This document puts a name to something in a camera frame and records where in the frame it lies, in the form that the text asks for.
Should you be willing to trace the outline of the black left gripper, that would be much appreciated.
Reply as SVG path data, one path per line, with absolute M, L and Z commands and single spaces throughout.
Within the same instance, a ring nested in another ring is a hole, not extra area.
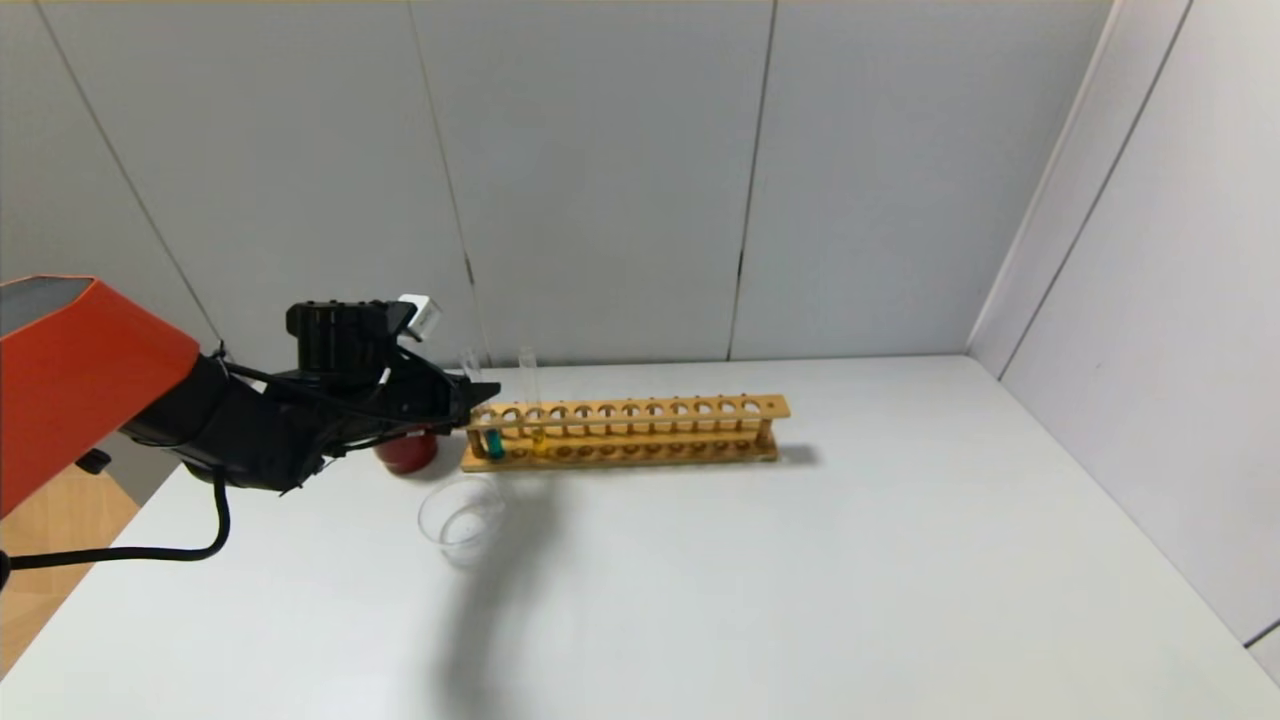
M 500 383 L 467 380 L 442 368 L 425 364 L 401 366 L 387 382 L 387 407 L 399 421 L 429 428 L 456 428 L 470 413 L 483 413 L 500 393 Z

